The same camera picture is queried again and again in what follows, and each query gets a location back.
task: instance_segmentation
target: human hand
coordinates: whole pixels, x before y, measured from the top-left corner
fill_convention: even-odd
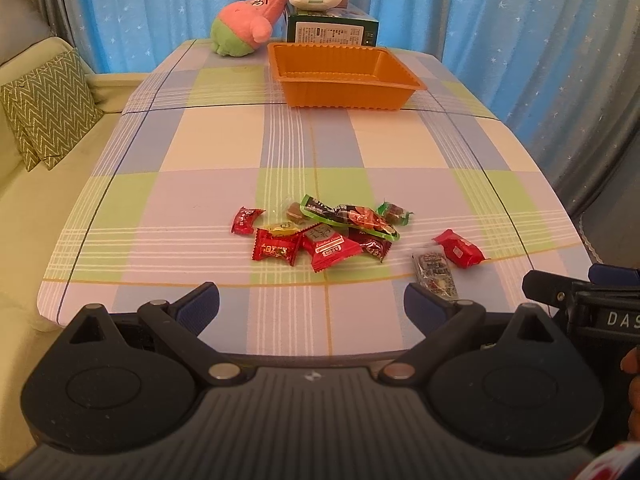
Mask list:
[[[620,362],[620,369],[627,374],[640,374],[640,354],[638,347],[625,355]],[[640,376],[635,377],[629,385],[629,440],[640,440]]]

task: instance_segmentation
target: chevron pillow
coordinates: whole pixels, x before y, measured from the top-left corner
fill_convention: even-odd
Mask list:
[[[27,171],[53,168],[103,115],[75,50],[1,86],[0,98]]]

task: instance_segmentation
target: pink starfish plush toy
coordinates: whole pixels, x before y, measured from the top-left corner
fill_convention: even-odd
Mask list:
[[[224,7],[211,25],[211,47],[220,56],[246,56],[269,41],[288,0],[246,0]]]

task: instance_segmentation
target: candy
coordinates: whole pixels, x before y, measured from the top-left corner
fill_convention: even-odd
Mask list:
[[[250,235],[254,233],[254,222],[258,218],[264,209],[247,209],[241,207],[240,211],[234,218],[234,223],[231,226],[231,232],[237,235]]]
[[[256,262],[265,258],[286,260],[291,267],[296,264],[301,235],[275,237],[265,229],[258,229],[255,235],[254,255]]]
[[[455,234],[451,229],[447,229],[433,240],[442,246],[447,258],[462,269],[467,269],[486,260],[478,247]]]
[[[444,300],[456,300],[458,292],[447,259],[436,248],[414,253],[415,277],[423,287]]]
[[[357,242],[364,252],[371,254],[371,256],[375,256],[380,261],[385,259],[386,254],[391,248],[391,242],[389,240],[384,240],[377,236],[363,233],[362,231],[358,231],[354,228],[349,228],[349,238],[354,242]]]
[[[391,225],[407,225],[413,213],[391,202],[385,202],[378,208],[378,214]]]
[[[263,227],[265,231],[270,232],[273,236],[292,236],[302,231],[293,222],[283,222],[282,224],[272,224]]]
[[[299,202],[291,203],[291,205],[287,208],[286,215],[287,215],[287,218],[291,220],[294,224],[302,224],[302,222],[306,221],[306,216],[304,216],[302,214],[302,211],[300,211]]]
[[[343,237],[327,224],[318,224],[302,233],[302,246],[311,255],[311,267],[320,272],[351,256],[360,254],[357,242]]]
[[[335,227],[353,227],[365,233],[395,242],[400,238],[396,229],[378,213],[368,207],[339,205],[331,208],[306,195],[300,203],[305,216]]]

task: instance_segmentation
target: orange plastic tray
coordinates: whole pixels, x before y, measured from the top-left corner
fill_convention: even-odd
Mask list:
[[[270,43],[268,49],[289,106],[399,110],[427,88],[386,48]]]

